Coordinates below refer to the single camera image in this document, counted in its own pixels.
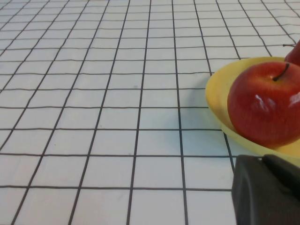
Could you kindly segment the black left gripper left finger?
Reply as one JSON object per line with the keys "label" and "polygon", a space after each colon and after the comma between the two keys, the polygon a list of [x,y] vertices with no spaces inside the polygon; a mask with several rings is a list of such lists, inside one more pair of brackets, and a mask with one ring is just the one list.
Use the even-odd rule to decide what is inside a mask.
{"label": "black left gripper left finger", "polygon": [[232,201],[238,225],[300,223],[300,201],[268,170],[262,158],[236,158]]}

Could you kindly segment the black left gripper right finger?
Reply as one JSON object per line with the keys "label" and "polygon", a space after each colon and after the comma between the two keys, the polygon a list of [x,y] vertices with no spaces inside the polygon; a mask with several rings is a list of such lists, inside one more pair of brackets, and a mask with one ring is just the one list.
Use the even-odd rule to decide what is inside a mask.
{"label": "black left gripper right finger", "polygon": [[294,164],[276,156],[264,155],[262,162],[267,166],[268,170],[277,178],[277,180],[286,188],[292,195],[300,200],[300,168]]}

